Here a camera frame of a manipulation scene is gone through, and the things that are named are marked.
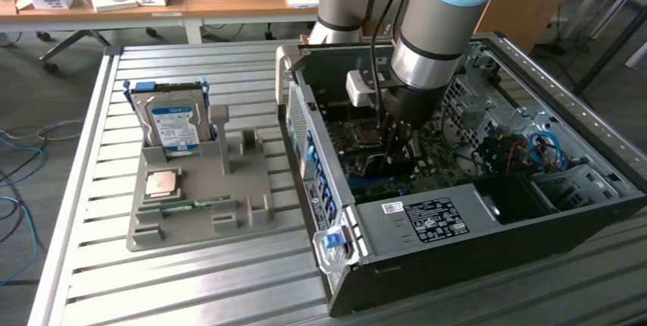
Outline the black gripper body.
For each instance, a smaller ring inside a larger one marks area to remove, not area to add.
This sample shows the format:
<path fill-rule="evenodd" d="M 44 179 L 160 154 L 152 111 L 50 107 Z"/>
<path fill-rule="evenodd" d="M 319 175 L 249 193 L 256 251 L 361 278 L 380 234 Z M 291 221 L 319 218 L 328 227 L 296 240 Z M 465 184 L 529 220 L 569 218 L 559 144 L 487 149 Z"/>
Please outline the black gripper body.
<path fill-rule="evenodd" d="M 384 109 L 396 123 L 403 122 L 417 130 L 431 120 L 444 97 L 447 86 L 413 89 L 409 86 L 389 88 L 383 99 Z"/>

